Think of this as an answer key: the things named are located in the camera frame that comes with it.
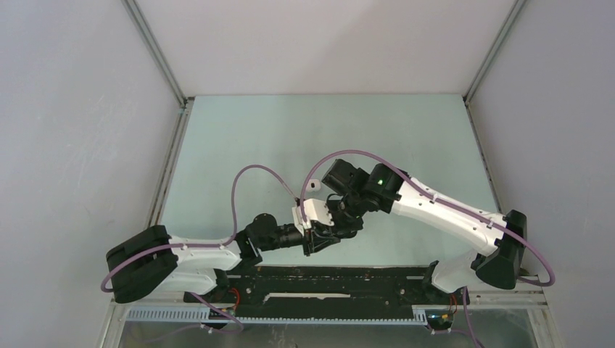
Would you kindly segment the white earbud case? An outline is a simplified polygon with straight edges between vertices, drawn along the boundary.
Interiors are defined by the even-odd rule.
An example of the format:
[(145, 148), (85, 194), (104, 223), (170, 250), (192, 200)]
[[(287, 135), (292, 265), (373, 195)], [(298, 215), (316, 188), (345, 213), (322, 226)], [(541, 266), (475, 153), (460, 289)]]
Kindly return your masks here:
[(306, 191), (320, 191), (321, 190), (321, 182), (318, 179), (310, 179), (308, 184), (306, 185)]

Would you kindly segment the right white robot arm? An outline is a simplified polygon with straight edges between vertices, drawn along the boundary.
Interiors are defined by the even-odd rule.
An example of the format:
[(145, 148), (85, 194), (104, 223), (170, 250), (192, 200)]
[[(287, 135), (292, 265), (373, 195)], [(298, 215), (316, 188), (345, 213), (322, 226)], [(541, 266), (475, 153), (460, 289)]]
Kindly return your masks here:
[(475, 283), (512, 290), (520, 276), (527, 235), (527, 217), (511, 210), (485, 212), (440, 195), (401, 170), (380, 163), (370, 173), (336, 159), (322, 178), (338, 200), (329, 203), (333, 229), (344, 237), (363, 227), (367, 212), (413, 218), (467, 242), (472, 250), (451, 260), (430, 264), (422, 294), (440, 303), (450, 293)]

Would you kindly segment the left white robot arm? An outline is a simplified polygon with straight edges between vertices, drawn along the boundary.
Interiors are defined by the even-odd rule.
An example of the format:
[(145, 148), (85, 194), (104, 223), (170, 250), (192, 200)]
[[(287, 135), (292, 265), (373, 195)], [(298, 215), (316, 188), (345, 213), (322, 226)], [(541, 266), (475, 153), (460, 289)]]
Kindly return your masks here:
[(220, 302), (229, 293), (227, 273), (262, 262), (262, 252), (301, 246), (312, 254), (340, 241), (329, 225), (315, 223), (314, 231), (301, 233), (295, 225), (279, 225), (266, 213), (255, 217), (229, 244), (184, 239), (170, 235), (163, 225), (153, 225), (106, 253), (109, 272), (101, 290), (121, 304), (171, 292)]

